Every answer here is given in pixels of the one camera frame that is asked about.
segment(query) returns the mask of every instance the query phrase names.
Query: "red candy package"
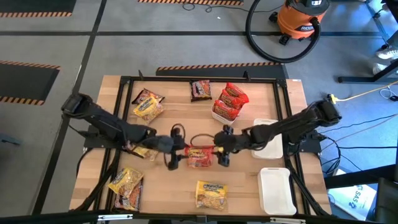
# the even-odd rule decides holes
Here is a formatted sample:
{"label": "red candy package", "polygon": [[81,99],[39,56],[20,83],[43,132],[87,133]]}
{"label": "red candy package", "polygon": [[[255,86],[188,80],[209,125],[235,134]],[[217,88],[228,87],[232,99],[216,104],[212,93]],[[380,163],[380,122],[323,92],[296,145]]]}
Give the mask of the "red candy package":
{"label": "red candy package", "polygon": [[245,103],[249,103],[249,98],[248,96],[240,89],[238,88],[236,85],[232,84],[232,83],[226,83],[226,87],[225,90],[227,91],[227,93],[231,96],[234,97],[239,97],[242,100],[242,106]]}
{"label": "red candy package", "polygon": [[213,163],[213,146],[187,146],[184,151],[189,167],[209,167]]}
{"label": "red candy package", "polygon": [[223,90],[220,96],[220,100],[226,105],[240,110],[244,104],[244,101],[239,97],[231,96],[226,90]]}
{"label": "red candy package", "polygon": [[214,109],[213,111],[222,116],[225,119],[228,119],[230,121],[235,120],[235,118],[238,116],[239,114],[239,110],[235,109],[235,108],[230,108],[228,105],[226,105],[224,102],[222,102],[221,100],[216,100],[214,102]]}

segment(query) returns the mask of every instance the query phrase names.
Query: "shoe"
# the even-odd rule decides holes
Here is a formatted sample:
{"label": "shoe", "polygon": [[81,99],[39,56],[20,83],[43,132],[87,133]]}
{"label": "shoe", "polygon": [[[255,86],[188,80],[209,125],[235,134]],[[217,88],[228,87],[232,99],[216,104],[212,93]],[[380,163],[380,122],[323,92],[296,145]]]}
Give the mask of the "shoe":
{"label": "shoe", "polygon": [[379,63],[374,63],[374,64],[373,64],[373,75],[375,75],[375,74],[377,74],[377,73],[383,71],[383,70],[386,69],[386,68],[387,68],[387,65],[382,65],[382,64],[379,64]]}
{"label": "shoe", "polygon": [[398,58],[398,50],[396,49],[386,49],[376,52],[376,56],[381,59],[397,59]]}

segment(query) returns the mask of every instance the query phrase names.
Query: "packaged food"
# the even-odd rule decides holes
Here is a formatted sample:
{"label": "packaged food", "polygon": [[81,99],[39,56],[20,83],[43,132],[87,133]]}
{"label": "packaged food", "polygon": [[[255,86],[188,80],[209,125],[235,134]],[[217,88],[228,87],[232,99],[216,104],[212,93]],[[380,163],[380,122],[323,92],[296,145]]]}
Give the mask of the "packaged food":
{"label": "packaged food", "polygon": [[139,198],[142,192],[142,180],[134,187],[130,197],[123,197],[122,195],[116,195],[114,202],[115,208],[121,208],[130,211],[139,210]]}
{"label": "packaged food", "polygon": [[135,169],[123,168],[108,187],[116,194],[128,198],[143,176],[144,174]]}
{"label": "packaged food", "polygon": [[191,102],[211,100],[210,80],[190,81]]}
{"label": "packaged food", "polygon": [[237,110],[235,108],[230,108],[228,105],[226,105],[221,100],[216,100],[214,102],[213,111],[216,114],[218,114],[218,115],[222,116],[223,118],[228,119],[230,121],[235,120],[235,118],[239,114],[239,110]]}
{"label": "packaged food", "polygon": [[155,161],[156,156],[158,155],[159,151],[152,150],[152,149],[147,149],[145,147],[136,147],[133,150],[134,153],[138,154],[144,159],[149,159],[150,161]]}
{"label": "packaged food", "polygon": [[161,105],[153,96],[146,98],[134,109],[134,113],[142,118],[146,124],[149,124],[163,111],[163,105]]}
{"label": "packaged food", "polygon": [[226,105],[238,110],[240,110],[244,104],[244,101],[241,98],[231,96],[226,90],[221,92],[220,100]]}
{"label": "packaged food", "polygon": [[239,97],[242,100],[242,106],[245,103],[249,103],[248,96],[236,85],[232,83],[226,83],[225,90],[228,92],[229,95]]}
{"label": "packaged food", "polygon": [[187,165],[189,167],[209,167],[213,163],[213,146],[194,147],[187,146],[185,155],[188,156]]}
{"label": "packaged food", "polygon": [[153,91],[143,89],[141,92],[138,94],[138,96],[132,101],[131,104],[140,104],[142,101],[144,101],[146,98],[153,96],[159,103],[164,100],[164,96],[160,96],[159,94],[154,93]]}
{"label": "packaged food", "polygon": [[197,208],[223,210],[226,206],[227,186],[198,181],[196,192]]}

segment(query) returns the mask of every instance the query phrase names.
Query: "black mat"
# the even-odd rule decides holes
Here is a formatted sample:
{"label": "black mat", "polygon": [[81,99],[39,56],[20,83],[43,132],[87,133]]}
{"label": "black mat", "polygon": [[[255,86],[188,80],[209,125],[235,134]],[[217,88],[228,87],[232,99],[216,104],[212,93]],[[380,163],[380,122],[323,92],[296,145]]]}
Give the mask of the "black mat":
{"label": "black mat", "polygon": [[285,65],[274,62],[231,63],[218,65],[189,65],[174,67],[159,67],[157,76],[180,77],[242,77],[247,71],[251,78],[286,79]]}
{"label": "black mat", "polygon": [[0,61],[0,103],[43,105],[58,65]]}
{"label": "black mat", "polygon": [[71,16],[76,0],[0,0],[0,17]]}
{"label": "black mat", "polygon": [[207,5],[225,5],[225,6],[242,6],[243,0],[226,0],[226,1],[214,1],[214,0],[138,0],[141,3],[195,3],[195,4],[207,4]]}

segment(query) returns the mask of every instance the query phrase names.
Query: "gray floor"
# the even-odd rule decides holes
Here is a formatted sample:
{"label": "gray floor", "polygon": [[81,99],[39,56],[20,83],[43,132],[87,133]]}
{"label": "gray floor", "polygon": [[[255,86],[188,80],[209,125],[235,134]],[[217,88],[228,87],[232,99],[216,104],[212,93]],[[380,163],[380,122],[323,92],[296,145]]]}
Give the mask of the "gray floor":
{"label": "gray floor", "polygon": [[[100,0],[78,0],[69,18],[1,18],[4,30],[80,30],[92,29]],[[248,9],[252,1],[245,1]],[[258,10],[279,6],[281,0],[261,2]],[[253,30],[278,31],[267,18],[270,13],[256,14]],[[179,4],[144,4],[134,0],[108,1],[99,30],[101,31],[243,31],[246,13],[232,9],[204,6],[184,11]],[[396,28],[395,21],[384,22],[385,30]],[[361,2],[333,2],[322,21],[328,32],[377,32],[366,5]],[[278,45],[278,37],[256,37],[259,45],[275,55],[287,57],[302,50],[308,42],[291,41],[288,47]],[[0,104],[0,133],[23,140],[14,147],[0,144],[0,216],[25,215],[30,212],[44,165],[60,124],[60,107],[74,84],[88,37],[0,37],[0,59],[61,65],[60,72],[43,106]],[[384,43],[381,37],[322,37],[315,49],[298,62],[287,64],[290,78],[303,81],[307,102],[319,100],[327,93],[338,98],[361,93],[379,85],[339,84],[340,75],[370,77],[374,62],[388,64],[374,57]],[[97,37],[88,61],[80,91],[96,98],[103,75],[154,75],[157,67],[211,63],[263,62],[248,46],[243,36],[107,36]],[[343,120],[338,126],[357,123],[396,113],[397,105],[379,93],[371,93],[348,102],[338,103]],[[370,131],[342,140],[341,146],[394,146],[397,144],[397,120]],[[78,129],[87,124],[73,121]],[[330,132],[338,139],[364,126]],[[55,175],[46,199],[44,212],[68,210],[75,183],[76,162],[81,155],[83,139],[68,131]],[[346,149],[342,152],[362,169],[392,164],[396,152],[389,149]],[[336,156],[328,148],[323,159]],[[341,167],[356,168],[342,159]]]}

